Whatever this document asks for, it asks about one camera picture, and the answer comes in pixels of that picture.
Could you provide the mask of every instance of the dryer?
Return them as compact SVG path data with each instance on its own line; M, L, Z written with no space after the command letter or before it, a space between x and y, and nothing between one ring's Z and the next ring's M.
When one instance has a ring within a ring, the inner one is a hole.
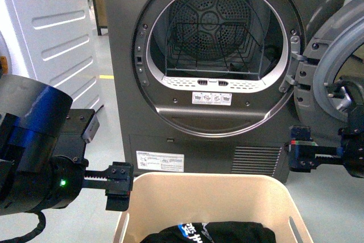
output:
M298 88L311 91L297 86L302 53L351 0L105 1L125 158L135 173L284 182L289 127L306 121L296 111L306 102ZM334 145L328 135L322 142Z

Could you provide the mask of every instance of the green led light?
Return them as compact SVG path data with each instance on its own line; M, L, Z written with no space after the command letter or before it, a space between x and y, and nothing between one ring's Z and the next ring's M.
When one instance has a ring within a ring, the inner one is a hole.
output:
M61 179L61 182L59 183L60 187L65 187L67 184L67 181L65 179Z

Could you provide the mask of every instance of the black cable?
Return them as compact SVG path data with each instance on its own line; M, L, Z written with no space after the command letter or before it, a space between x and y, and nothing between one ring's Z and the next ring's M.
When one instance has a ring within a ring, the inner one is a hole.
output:
M16 237L13 239L8 239L0 241L0 243L24 243L32 240L34 237L38 236L46 227L46 217L42 212L34 212L38 216L39 223L34 230L24 236Z

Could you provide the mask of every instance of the door hinge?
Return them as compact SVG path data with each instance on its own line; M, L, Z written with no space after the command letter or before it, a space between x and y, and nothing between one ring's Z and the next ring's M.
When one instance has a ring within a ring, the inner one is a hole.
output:
M279 87L279 91L282 93L287 92L291 85L297 85L298 82L295 80L296 71L298 65L302 61L306 61L307 57L300 54L301 51L301 39L295 35L291 37L291 60L288 65L286 76Z

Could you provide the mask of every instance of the white washing machine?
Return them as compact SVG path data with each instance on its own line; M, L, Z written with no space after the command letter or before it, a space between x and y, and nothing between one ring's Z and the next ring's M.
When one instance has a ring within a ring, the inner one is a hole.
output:
M0 0L0 10L8 73L64 91L72 108L101 107L87 0Z

